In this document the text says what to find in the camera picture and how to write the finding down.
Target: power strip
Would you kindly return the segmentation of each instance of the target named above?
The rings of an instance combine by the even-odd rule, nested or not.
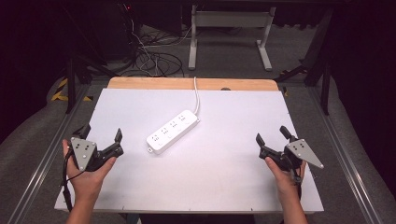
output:
[[[199,121],[190,110],[184,110],[147,138],[148,152],[163,153]]]

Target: hand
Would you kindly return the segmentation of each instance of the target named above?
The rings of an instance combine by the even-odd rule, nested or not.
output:
[[[64,157],[69,148],[67,140],[62,141],[64,147]],[[75,205],[67,219],[68,223],[90,223],[92,209],[99,196],[103,185],[103,180],[116,162],[116,158],[112,157],[95,172],[85,172],[81,175],[81,171],[77,169],[72,158],[67,161],[67,176],[69,178],[79,175],[70,180],[75,191]]]
[[[291,179],[290,173],[282,171],[269,157],[265,158],[265,162],[276,180],[277,194],[283,208],[284,223],[308,223],[300,204],[297,186]],[[300,169],[297,170],[297,174],[300,174],[301,178],[304,178],[305,166],[306,161],[303,161]]]

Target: white tabletop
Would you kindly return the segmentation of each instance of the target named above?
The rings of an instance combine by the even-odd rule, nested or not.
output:
[[[104,89],[87,140],[99,150],[118,128],[120,156],[105,179],[96,211],[138,213],[280,212],[271,171],[259,158],[255,138],[283,150],[279,131],[296,134],[280,91],[199,91],[200,122],[163,154],[147,151],[146,138],[185,109],[195,108],[194,91]],[[309,136],[303,136],[309,144]],[[302,205],[323,211],[309,168]],[[66,209],[60,193],[56,209]]]

